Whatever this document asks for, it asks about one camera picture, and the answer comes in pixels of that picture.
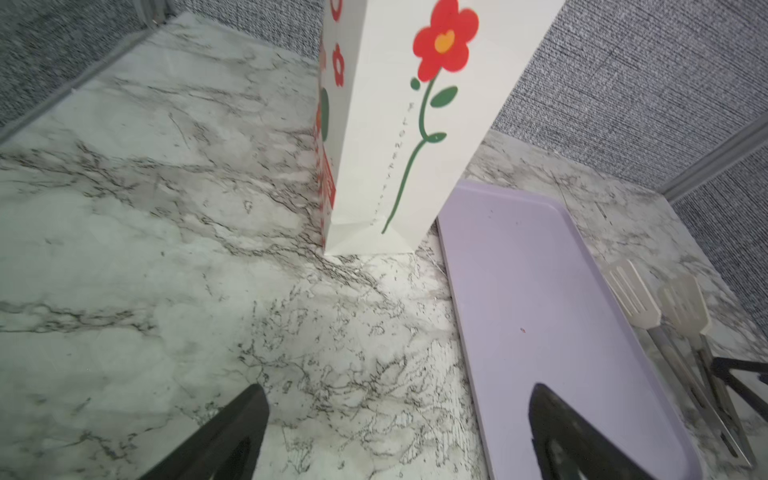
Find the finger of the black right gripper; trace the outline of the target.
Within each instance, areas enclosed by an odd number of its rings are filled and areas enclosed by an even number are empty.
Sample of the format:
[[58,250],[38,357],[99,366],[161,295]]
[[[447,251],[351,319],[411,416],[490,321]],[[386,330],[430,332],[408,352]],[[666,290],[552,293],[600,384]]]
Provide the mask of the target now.
[[767,401],[759,393],[737,378],[732,371],[757,373],[767,383],[767,364],[763,362],[714,357],[711,370],[715,377],[734,390],[763,420],[767,421]]

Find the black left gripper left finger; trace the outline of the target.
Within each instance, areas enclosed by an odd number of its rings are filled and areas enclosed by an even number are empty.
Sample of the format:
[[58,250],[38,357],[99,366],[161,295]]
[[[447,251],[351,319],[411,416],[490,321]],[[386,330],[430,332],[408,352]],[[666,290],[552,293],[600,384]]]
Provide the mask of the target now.
[[248,386],[141,480],[252,479],[269,414],[262,386]]

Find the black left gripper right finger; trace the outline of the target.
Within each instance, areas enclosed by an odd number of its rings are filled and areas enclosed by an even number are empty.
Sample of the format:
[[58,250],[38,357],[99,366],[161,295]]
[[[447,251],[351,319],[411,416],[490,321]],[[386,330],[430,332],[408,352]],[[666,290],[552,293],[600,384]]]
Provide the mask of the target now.
[[544,479],[652,479],[543,383],[533,387],[528,418]]

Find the metal tongs with white tips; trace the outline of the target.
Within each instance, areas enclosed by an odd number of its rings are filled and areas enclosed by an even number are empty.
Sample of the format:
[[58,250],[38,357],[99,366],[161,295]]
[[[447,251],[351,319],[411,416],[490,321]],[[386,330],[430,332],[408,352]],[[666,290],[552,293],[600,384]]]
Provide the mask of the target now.
[[730,393],[739,394],[763,417],[767,403],[734,378],[729,368],[765,373],[767,366],[713,355],[708,339],[711,316],[694,275],[678,276],[654,295],[628,259],[608,264],[602,274],[630,325],[647,332],[725,451],[737,464],[755,468],[757,457]]

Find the white paper bag with rose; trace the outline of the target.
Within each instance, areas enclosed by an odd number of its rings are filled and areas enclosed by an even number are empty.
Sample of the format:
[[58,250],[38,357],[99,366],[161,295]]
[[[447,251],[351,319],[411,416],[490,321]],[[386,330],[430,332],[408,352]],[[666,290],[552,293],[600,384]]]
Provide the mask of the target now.
[[314,138],[328,256],[421,243],[559,1],[329,1]]

